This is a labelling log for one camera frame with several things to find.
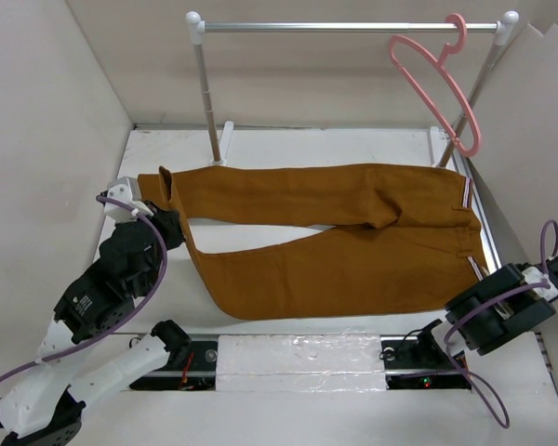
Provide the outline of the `brown trousers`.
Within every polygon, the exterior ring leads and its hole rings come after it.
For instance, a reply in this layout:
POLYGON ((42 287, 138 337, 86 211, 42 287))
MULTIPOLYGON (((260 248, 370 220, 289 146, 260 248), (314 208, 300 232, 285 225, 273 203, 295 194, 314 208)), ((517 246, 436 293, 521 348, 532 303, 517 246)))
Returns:
POLYGON ((472 183, 426 166, 238 169, 209 166, 138 177, 142 197, 193 218, 322 226, 313 236, 245 251, 187 250, 207 291, 240 320, 438 310, 485 276, 472 183))

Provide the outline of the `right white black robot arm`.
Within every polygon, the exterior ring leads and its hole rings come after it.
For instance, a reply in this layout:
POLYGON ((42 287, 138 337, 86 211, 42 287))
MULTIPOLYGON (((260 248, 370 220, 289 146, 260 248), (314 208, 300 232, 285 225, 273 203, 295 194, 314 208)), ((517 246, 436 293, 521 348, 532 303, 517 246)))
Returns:
POLYGON ((424 366, 446 353, 481 356, 556 314, 558 256, 536 265, 507 264, 445 305, 445 318, 422 329, 411 354, 424 366))

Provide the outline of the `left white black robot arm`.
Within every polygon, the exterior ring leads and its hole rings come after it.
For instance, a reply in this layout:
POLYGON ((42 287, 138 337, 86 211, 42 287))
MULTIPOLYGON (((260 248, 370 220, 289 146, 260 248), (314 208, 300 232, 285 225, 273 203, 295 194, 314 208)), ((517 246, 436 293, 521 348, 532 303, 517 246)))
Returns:
POLYGON ((5 445, 66 445, 80 430, 84 410, 151 371, 188 360, 191 338, 167 320, 114 361, 78 375, 93 348, 153 297, 168 251, 183 242, 175 211, 153 209, 116 224, 98 258, 60 298, 36 360, 0 377, 1 384, 24 375, 0 398, 5 445))

